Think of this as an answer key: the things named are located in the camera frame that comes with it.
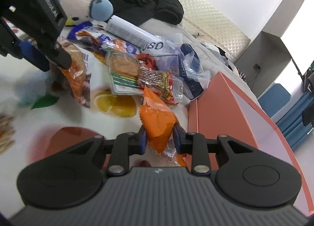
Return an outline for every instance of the plush toy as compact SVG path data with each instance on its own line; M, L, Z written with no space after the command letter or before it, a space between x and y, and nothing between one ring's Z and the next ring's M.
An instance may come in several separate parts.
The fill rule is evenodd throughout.
M78 25L85 21L106 21L113 14L109 0L58 0L68 17L66 26Z

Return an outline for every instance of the orange snack package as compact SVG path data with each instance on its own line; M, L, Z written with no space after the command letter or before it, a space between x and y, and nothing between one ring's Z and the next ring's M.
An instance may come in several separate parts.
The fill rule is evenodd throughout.
M175 114L155 93L145 87L139 115L147 131L150 145L156 152L162 153L174 124L178 123Z

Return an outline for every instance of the quilted headboard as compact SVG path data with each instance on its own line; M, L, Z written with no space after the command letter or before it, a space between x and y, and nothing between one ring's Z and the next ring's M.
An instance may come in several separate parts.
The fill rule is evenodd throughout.
M182 26L191 34L201 34L222 45L235 62L250 39L228 18L205 0L179 0L184 9Z

